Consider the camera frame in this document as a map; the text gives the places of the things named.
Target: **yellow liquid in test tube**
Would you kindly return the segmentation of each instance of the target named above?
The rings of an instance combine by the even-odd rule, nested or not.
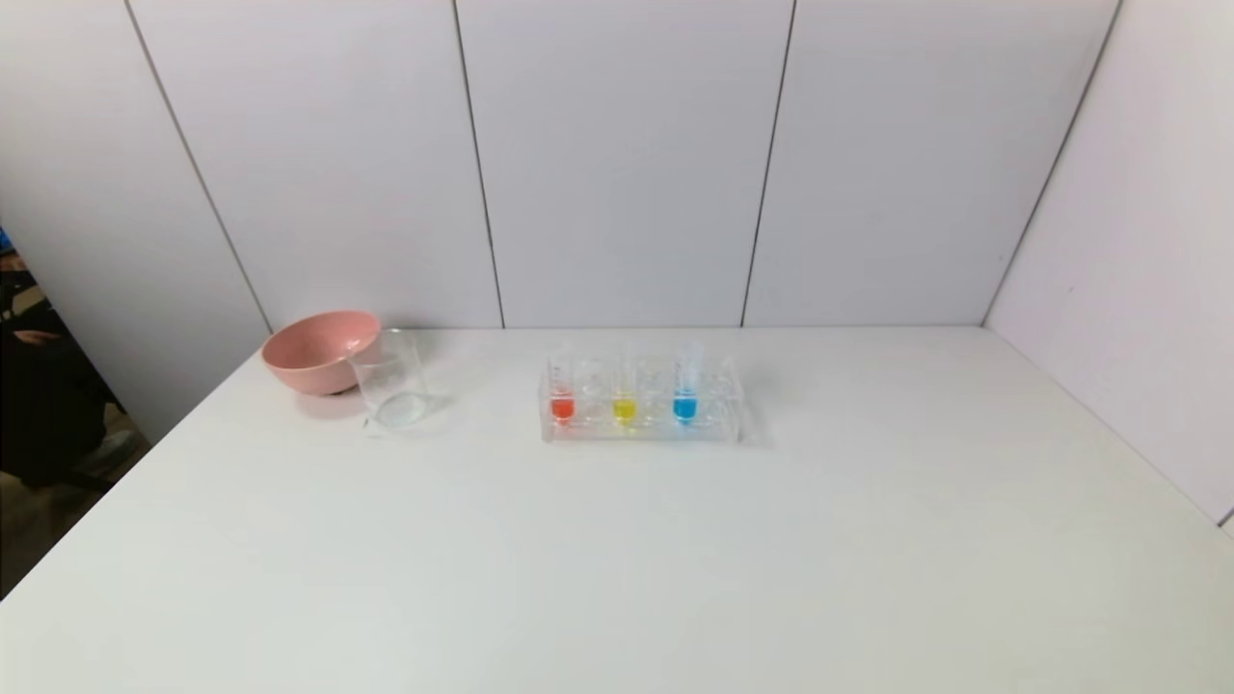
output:
[[[638,404],[634,403],[633,398],[617,398],[613,400],[613,416],[618,420],[627,422],[634,419],[638,414]]]

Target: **glass beaker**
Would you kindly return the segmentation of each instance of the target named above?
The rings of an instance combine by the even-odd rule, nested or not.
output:
[[[371,345],[349,356],[360,395],[373,421],[407,429],[428,411],[428,388],[410,330],[383,330]]]

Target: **glass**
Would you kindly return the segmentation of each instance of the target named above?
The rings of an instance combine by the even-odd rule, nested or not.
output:
[[[628,424],[638,414],[638,370],[634,367],[634,348],[627,342],[622,345],[617,357],[617,370],[613,373],[613,416],[622,424]]]
[[[702,373],[702,345],[690,343],[677,354],[677,388],[673,398],[673,414],[689,424],[698,414],[698,377]]]
[[[347,361],[355,369],[369,416],[379,425],[407,429],[428,411],[428,388],[411,331],[383,330],[373,345]]]
[[[574,356],[568,347],[548,358],[549,408],[559,422],[574,416]]]

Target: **white wall panel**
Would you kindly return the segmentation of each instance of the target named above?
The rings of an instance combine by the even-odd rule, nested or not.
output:
[[[1114,6],[798,0],[745,324],[980,324]]]
[[[0,9],[0,198],[39,285],[148,437],[267,337],[123,2]]]
[[[459,0],[506,325],[738,325],[791,5]]]
[[[990,327],[1234,506],[1234,4],[1124,4]]]
[[[449,0],[136,0],[275,327],[500,326]]]

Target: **blue liquid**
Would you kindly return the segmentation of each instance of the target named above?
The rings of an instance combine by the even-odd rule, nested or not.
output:
[[[673,399],[673,414],[677,416],[677,421],[692,420],[698,414],[698,399],[694,393],[677,393]]]

